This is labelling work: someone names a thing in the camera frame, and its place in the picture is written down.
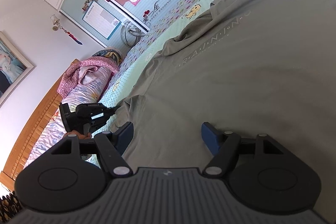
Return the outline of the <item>person's left hand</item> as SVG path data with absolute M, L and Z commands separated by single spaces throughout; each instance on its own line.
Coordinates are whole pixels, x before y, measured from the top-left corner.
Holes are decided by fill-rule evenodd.
M 92 134 L 91 133 L 87 133 L 86 135 L 83 135 L 79 132 L 77 132 L 76 130 L 73 130 L 71 132 L 67 132 L 66 134 L 64 134 L 63 138 L 66 138 L 66 137 L 75 137 L 77 136 L 78 139 L 80 140 L 85 140 L 85 139 L 91 139 L 92 138 Z

